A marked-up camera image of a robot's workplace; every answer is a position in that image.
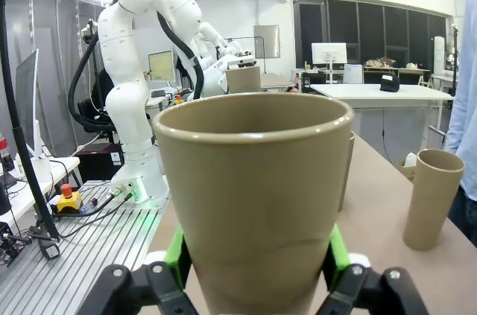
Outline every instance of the cup rim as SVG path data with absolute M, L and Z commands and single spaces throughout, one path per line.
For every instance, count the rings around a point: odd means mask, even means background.
M 284 98 L 321 98 L 323 100 L 328 100 L 329 102 L 339 104 L 344 108 L 344 113 L 340 118 L 335 120 L 328 121 L 323 124 L 313 125 L 310 127 L 301 127 L 293 130 L 280 130 L 280 131 L 270 131 L 263 133 L 198 133 L 195 131 L 186 131 L 174 129 L 173 127 L 168 127 L 164 125 L 161 120 L 165 115 L 178 110 L 179 108 L 190 108 L 194 107 L 198 103 L 206 103 L 211 99 L 219 98 L 243 98 L 244 96 L 253 96 L 259 97 L 263 94 L 267 95 L 281 95 L 285 96 Z M 291 93 L 239 93 L 234 95 L 219 95 L 215 97 L 208 97 L 204 99 L 198 99 L 195 101 L 188 101 L 186 103 L 181 103 L 167 110 L 161 112 L 157 120 L 154 122 L 153 128 L 159 133 L 162 133 L 165 136 L 169 136 L 175 139 L 181 139 L 184 141 L 190 142 L 201 142 L 201 143 L 214 143 L 214 144 L 261 144 L 268 142 L 276 141 L 285 141 L 285 140 L 294 140 L 294 139 L 304 139 L 310 136 L 315 136 L 319 133 L 326 133 L 331 130 L 338 129 L 343 127 L 346 124 L 351 124 L 354 116 L 354 111 L 348 104 L 340 101 L 338 99 L 333 99 L 330 97 L 324 97 L 321 95 L 306 95 L 306 94 L 291 94 Z
M 446 154 L 447 156 L 451 156 L 451 157 L 454 157 L 457 159 L 457 161 L 459 161 L 461 163 L 461 167 L 460 168 L 456 168 L 456 169 L 453 169 L 453 170 L 446 170 L 444 168 L 436 168 L 435 166 L 433 165 L 430 165 L 428 162 L 425 162 L 422 158 L 421 158 L 421 153 L 425 153 L 425 152 L 436 152 L 436 153 L 442 153 L 442 154 Z M 465 167 L 465 164 L 464 164 L 464 161 L 461 160 L 461 158 L 459 158 L 458 156 L 456 156 L 455 154 L 453 153 L 450 153 L 448 151 L 445 151 L 445 150 L 439 150 L 439 149 L 424 149 L 424 150 L 421 150 L 419 151 L 419 153 L 417 153 L 417 159 L 422 163 L 424 164 L 425 166 L 427 166 L 428 168 L 431 168 L 432 170 L 436 170 L 436 171 L 440 171 L 440 172 L 445 172 L 445 173 L 449 173 L 449 174 L 454 174 L 454 173 L 458 173 L 458 172 L 461 172 L 464 167 Z

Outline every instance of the cardboard box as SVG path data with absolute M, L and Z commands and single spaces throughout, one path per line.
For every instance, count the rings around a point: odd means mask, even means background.
M 405 160 L 399 160 L 394 162 L 394 167 L 399 170 L 401 174 L 405 176 L 406 179 L 408 179 L 411 182 L 414 182 L 414 174 L 416 172 L 416 167 L 411 166 L 411 167 L 404 167 Z

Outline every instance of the dark pants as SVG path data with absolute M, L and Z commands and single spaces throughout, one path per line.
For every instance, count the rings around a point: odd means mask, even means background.
M 477 247 L 477 202 L 459 187 L 449 211 L 449 219 Z

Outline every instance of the white label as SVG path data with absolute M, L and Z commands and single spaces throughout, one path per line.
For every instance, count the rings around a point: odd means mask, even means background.
M 50 256 L 50 258 L 56 257 L 60 254 L 55 246 L 50 246 L 49 248 L 46 248 L 46 252 Z
M 114 162 L 121 162 L 121 158 L 119 157 L 119 153 L 111 153 L 111 160 L 113 161 L 113 163 Z

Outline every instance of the brown cup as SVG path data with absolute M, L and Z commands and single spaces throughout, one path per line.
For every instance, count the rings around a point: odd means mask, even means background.
M 350 173 L 351 158 L 353 157 L 353 148 L 355 146 L 355 133 L 352 131 L 350 136 L 350 146 L 348 149 L 348 159 L 346 161 L 346 172 L 344 173 L 343 191 L 341 191 L 340 203 L 338 204 L 338 212 L 343 209 L 344 194 L 346 193 L 346 185 L 348 183 L 348 174 Z
M 289 93 L 206 98 L 154 118 L 211 314 L 308 311 L 337 217 L 352 119 L 345 103 Z
M 417 154 L 411 205 L 402 239 L 414 250 L 430 250 L 437 239 L 464 172 L 464 162 L 443 150 Z
M 225 75 L 230 94 L 262 91 L 258 66 L 229 69 Z

